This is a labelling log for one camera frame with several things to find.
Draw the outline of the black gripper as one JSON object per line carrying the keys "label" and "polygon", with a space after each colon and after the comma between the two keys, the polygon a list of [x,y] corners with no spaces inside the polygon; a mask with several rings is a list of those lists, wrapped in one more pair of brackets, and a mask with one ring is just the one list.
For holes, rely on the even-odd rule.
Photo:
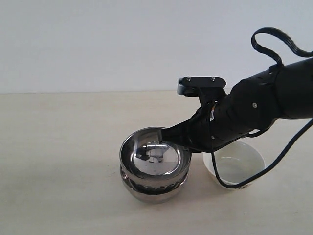
{"label": "black gripper", "polygon": [[217,150],[257,129],[266,130],[279,117],[275,94],[278,72],[264,71],[241,80],[229,95],[212,109],[201,129],[193,129],[191,119],[160,130],[160,141],[189,149],[192,153]]}

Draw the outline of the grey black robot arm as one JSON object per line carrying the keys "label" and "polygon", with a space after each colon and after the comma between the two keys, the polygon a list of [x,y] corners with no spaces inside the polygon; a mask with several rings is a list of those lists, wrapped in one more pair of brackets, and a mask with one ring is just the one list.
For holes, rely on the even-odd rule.
{"label": "grey black robot arm", "polygon": [[302,60],[241,80],[226,93],[220,77],[183,77],[178,94],[198,97],[188,120],[159,132],[161,142],[212,152],[266,132],[278,119],[313,116],[313,61]]}

